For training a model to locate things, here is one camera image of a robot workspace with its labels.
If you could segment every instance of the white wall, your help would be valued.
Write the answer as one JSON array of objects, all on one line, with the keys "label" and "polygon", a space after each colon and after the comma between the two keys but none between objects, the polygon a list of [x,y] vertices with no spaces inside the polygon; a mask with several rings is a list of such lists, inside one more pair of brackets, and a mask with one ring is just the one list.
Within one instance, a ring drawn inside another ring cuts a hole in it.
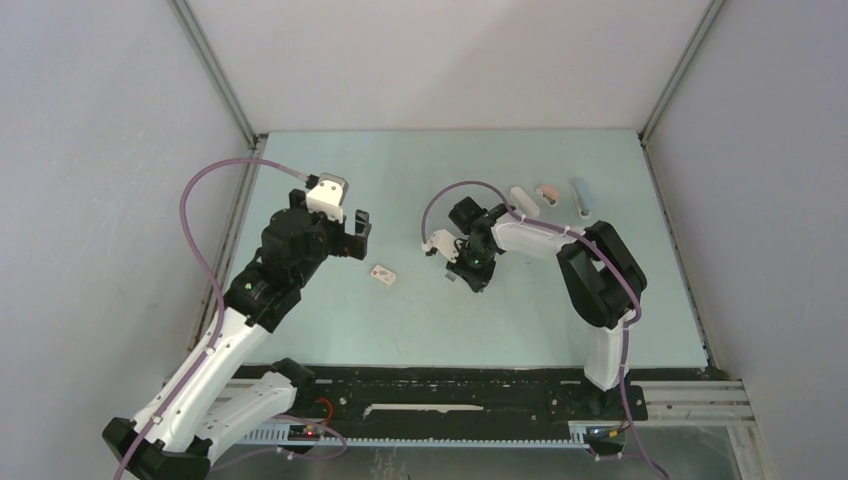
[{"label": "white wall", "polygon": [[848,2],[730,2],[652,146],[704,322],[784,479],[843,478]]},{"label": "white wall", "polygon": [[[0,478],[111,478],[100,431],[176,368],[206,285],[179,195],[246,148],[167,2],[0,10]],[[207,254],[236,174],[194,196]]]},{"label": "white wall", "polygon": [[642,128],[708,0],[193,0],[260,132]]}]

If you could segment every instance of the purple cable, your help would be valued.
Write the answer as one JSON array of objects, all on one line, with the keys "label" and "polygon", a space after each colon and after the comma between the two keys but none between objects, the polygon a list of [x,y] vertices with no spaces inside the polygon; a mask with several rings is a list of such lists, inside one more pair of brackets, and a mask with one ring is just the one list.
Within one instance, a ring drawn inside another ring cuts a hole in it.
[{"label": "purple cable", "polygon": [[[465,180],[465,181],[462,181],[462,182],[454,183],[452,185],[448,185],[447,187],[443,188],[439,193],[437,193],[436,196],[434,196],[433,199],[430,200],[430,203],[428,203],[427,207],[424,209],[424,215],[421,218],[421,239],[422,239],[423,242],[425,242],[425,243],[427,242],[427,230],[426,230],[427,215],[430,213],[430,209],[433,207],[433,204],[436,203],[436,200],[438,200],[442,195],[447,193],[449,190],[453,190],[454,188],[461,187],[461,186],[464,186],[464,185],[479,185],[481,187],[488,188],[489,190],[495,192],[498,195],[498,197],[500,198],[501,202],[503,202],[504,205],[509,205],[509,203],[506,200],[506,196],[504,196],[504,194],[500,190],[498,190],[496,187],[494,187],[493,185],[486,183],[486,182],[481,182],[481,181],[478,181],[478,180]],[[623,381],[624,376],[625,376],[624,369],[625,369],[625,365],[627,364],[627,354],[628,354],[628,351],[630,349],[629,327],[631,325],[633,325],[634,323],[638,322],[642,318],[642,305],[639,302],[639,297],[636,296],[636,292],[633,291],[633,288],[630,286],[629,283],[627,283],[627,280],[624,279],[624,275],[622,275],[621,272],[618,271],[618,269],[615,267],[615,265],[613,265],[612,261],[606,255],[604,255],[604,253],[594,243],[592,243],[588,238],[584,237],[583,235],[580,235],[579,233],[577,233],[573,230],[567,230],[565,227],[561,227],[559,225],[554,225],[552,223],[534,220],[532,218],[523,218],[522,219],[521,216],[518,215],[515,212],[515,209],[513,209],[513,208],[507,208],[507,211],[509,212],[510,215],[512,215],[513,218],[520,220],[520,221],[523,221],[524,223],[526,223],[528,225],[535,225],[537,227],[542,227],[542,228],[551,230],[551,231],[556,232],[556,233],[565,233],[569,237],[572,237],[575,240],[577,240],[578,242],[582,243],[583,245],[586,246],[586,248],[591,250],[592,253],[595,254],[595,256],[601,262],[603,262],[603,264],[607,267],[607,269],[612,273],[613,277],[615,277],[615,279],[618,281],[618,283],[621,284],[621,287],[624,289],[624,292],[627,294],[627,297],[630,299],[630,302],[633,304],[633,310],[635,311],[635,315],[633,316],[633,318],[631,320],[625,321],[624,324],[622,325],[624,332],[622,334],[621,361],[620,361],[619,368],[618,368],[618,378],[619,378],[618,385],[619,385],[619,388],[621,389],[621,404],[624,407],[625,417],[627,418],[627,421],[630,422],[630,431],[633,432],[633,438],[636,440],[636,445],[639,447],[639,453],[641,454],[641,458],[645,461],[645,463],[648,464],[648,466],[651,468],[651,470],[654,471],[654,473],[656,473],[657,475],[659,475],[660,477],[665,478],[665,479],[670,478],[668,473],[665,470],[663,470],[662,467],[660,467],[656,462],[651,460],[651,457],[648,455],[648,451],[645,449],[645,446],[642,443],[642,438],[639,436],[639,433],[636,431],[636,425],[635,425],[635,423],[633,423],[633,414],[630,411],[630,402],[627,400],[627,389],[625,388],[624,381]],[[612,455],[612,458],[608,458],[608,460],[618,460],[618,459],[619,459],[619,457],[617,455]]]},{"label": "purple cable", "polygon": [[305,418],[293,417],[291,415],[286,415],[286,414],[275,415],[274,418],[279,418],[279,419],[283,419],[283,420],[290,420],[290,421],[293,421],[293,422],[297,422],[301,425],[308,425],[308,426],[312,426],[314,428],[324,430],[325,432],[329,433],[330,435],[338,438],[339,441],[342,442],[342,448],[339,449],[336,452],[329,454],[329,455],[303,455],[302,453],[295,453],[295,452],[291,452],[289,450],[285,450],[282,447],[260,448],[258,450],[253,450],[253,451],[247,452],[244,455],[236,457],[236,458],[230,460],[227,463],[223,463],[221,465],[215,465],[209,471],[210,472],[217,472],[219,470],[223,470],[225,468],[232,467],[233,465],[240,463],[243,460],[247,460],[248,458],[255,457],[257,455],[264,455],[266,453],[286,452],[288,455],[292,455],[292,456],[295,456],[297,458],[301,458],[303,460],[323,461],[323,460],[332,460],[334,458],[338,458],[338,457],[342,456],[347,451],[347,440],[344,438],[344,436],[342,436],[341,433],[337,432],[336,430],[333,430],[332,428],[330,428],[326,425],[311,422],[309,420],[306,420]]},{"label": "purple cable", "polygon": [[[188,247],[191,249],[191,253],[194,254],[194,258],[197,259],[197,262],[203,267],[203,272],[209,278],[209,281],[212,283],[212,290],[215,293],[215,301],[218,307],[218,314],[215,322],[215,330],[212,333],[212,336],[209,338],[209,341],[206,343],[206,346],[209,348],[215,348],[215,342],[218,341],[218,335],[221,333],[221,329],[224,328],[224,293],[221,290],[221,285],[218,284],[218,279],[215,278],[215,272],[212,271],[212,268],[206,262],[206,259],[203,258],[203,254],[200,253],[200,249],[197,248],[197,244],[194,241],[194,237],[191,236],[191,230],[188,227],[188,218],[186,217],[186,202],[188,201],[188,195],[191,193],[191,190],[194,188],[194,185],[203,178],[207,173],[217,170],[221,167],[226,167],[229,165],[239,165],[239,164],[255,164],[255,165],[265,165],[268,167],[276,168],[284,173],[287,173],[299,180],[306,181],[309,176],[300,173],[296,170],[293,170],[289,167],[280,165],[279,163],[269,162],[268,160],[263,160],[260,158],[231,158],[229,160],[221,160],[220,162],[215,162],[212,165],[204,168],[203,170],[197,172],[194,177],[189,180],[185,189],[183,190],[183,195],[180,197],[180,223],[183,227],[183,234],[186,237],[186,241],[188,242]],[[191,377],[197,372],[203,362],[206,360],[207,354],[203,351],[194,363],[186,370],[185,375],[180,378],[174,388],[171,390],[165,400],[162,401],[162,404],[159,405],[159,408],[153,412],[151,418],[147,421],[141,431],[136,435],[135,440],[130,444],[130,447],[127,449],[127,453],[124,454],[123,458],[121,458],[121,462],[118,465],[118,470],[115,472],[115,475],[112,477],[112,480],[121,480],[121,477],[124,475],[124,470],[126,470],[127,465],[130,463],[130,459],[132,459],[133,454],[138,449],[138,446],[141,444],[144,437],[150,432],[153,428],[153,417],[161,417],[163,413],[171,406],[174,399],[177,395],[182,392],[185,385],[191,380]]]}]

